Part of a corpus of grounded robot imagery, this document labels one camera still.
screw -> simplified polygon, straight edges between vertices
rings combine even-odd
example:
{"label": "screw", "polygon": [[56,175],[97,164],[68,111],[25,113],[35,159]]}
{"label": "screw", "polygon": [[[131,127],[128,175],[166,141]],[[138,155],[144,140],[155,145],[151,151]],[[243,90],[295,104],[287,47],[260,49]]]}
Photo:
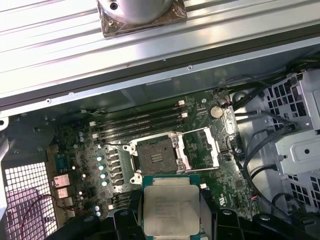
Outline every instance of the screw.
{"label": "screw", "polygon": [[222,213],[223,213],[224,215],[228,215],[228,216],[232,214],[232,212],[229,211],[229,210],[223,210]]}
{"label": "screw", "polygon": [[260,216],[260,219],[263,221],[270,221],[270,217],[265,216],[265,215]]}
{"label": "screw", "polygon": [[111,10],[117,10],[118,4],[116,4],[115,2],[113,2],[113,3],[110,4],[110,8],[111,8]]}

chip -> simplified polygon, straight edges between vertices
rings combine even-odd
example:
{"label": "chip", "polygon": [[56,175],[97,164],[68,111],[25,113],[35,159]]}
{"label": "chip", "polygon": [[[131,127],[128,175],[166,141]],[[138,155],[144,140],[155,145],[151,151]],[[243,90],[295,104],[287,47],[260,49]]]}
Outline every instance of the chip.
{"label": "chip", "polygon": [[244,186],[244,183],[241,180],[236,180],[234,184],[237,189],[242,188]]}
{"label": "chip", "polygon": [[176,172],[178,170],[175,150],[170,138],[137,148],[142,175]]}

ventilation grille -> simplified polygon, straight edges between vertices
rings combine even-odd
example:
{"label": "ventilation grille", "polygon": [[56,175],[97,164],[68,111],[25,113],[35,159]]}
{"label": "ventilation grille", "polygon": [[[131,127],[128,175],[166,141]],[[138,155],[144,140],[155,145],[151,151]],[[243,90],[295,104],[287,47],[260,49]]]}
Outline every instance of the ventilation grille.
{"label": "ventilation grille", "polygon": [[[50,194],[45,163],[6,169],[5,186],[8,208],[4,214],[7,240],[21,239],[21,223],[29,207],[44,194]],[[24,240],[44,240],[57,230],[51,198],[38,201],[24,221]]]}
{"label": "ventilation grille", "polygon": [[290,183],[292,195],[295,196],[304,205],[311,206],[310,197],[306,187],[298,184]]}
{"label": "ventilation grille", "polygon": [[[307,116],[299,89],[299,86],[292,86],[288,80],[269,87],[266,91],[266,98],[270,112],[288,120]],[[275,130],[278,130],[283,125],[277,120],[273,120],[273,123]]]}
{"label": "ventilation grille", "polygon": [[319,187],[320,179],[311,176],[310,180],[312,184],[312,191],[311,191],[312,200],[313,200],[314,206],[318,208],[318,210],[320,211],[320,187]]}

mounting hole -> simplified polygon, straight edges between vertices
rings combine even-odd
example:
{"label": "mounting hole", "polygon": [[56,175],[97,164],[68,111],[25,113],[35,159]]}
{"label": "mounting hole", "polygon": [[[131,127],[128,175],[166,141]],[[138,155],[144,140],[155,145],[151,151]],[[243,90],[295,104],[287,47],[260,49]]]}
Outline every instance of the mounting hole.
{"label": "mounting hole", "polygon": [[118,4],[116,4],[115,2],[113,2],[113,3],[110,4],[110,8],[111,8],[111,10],[117,10]]}

metal panel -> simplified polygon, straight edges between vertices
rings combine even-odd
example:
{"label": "metal panel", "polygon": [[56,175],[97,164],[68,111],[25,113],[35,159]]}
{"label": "metal panel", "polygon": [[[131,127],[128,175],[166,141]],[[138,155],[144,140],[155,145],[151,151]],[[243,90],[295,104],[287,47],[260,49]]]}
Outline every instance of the metal panel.
{"label": "metal panel", "polygon": [[320,23],[315,0],[187,0],[186,23],[103,39],[95,1],[47,3],[0,12],[2,98]]}
{"label": "metal panel", "polygon": [[48,109],[36,111],[34,114],[42,119],[47,116],[47,118],[55,120],[78,109],[103,108],[107,112],[114,112],[182,94],[215,88],[225,80],[243,74],[263,78],[281,70],[288,62],[312,54],[319,49],[320,37],[315,37],[195,64],[191,66],[191,69],[180,67],[95,89],[66,93],[48,101],[37,99],[35,103],[25,103],[28,105],[3,110],[0,117],[48,107]]}

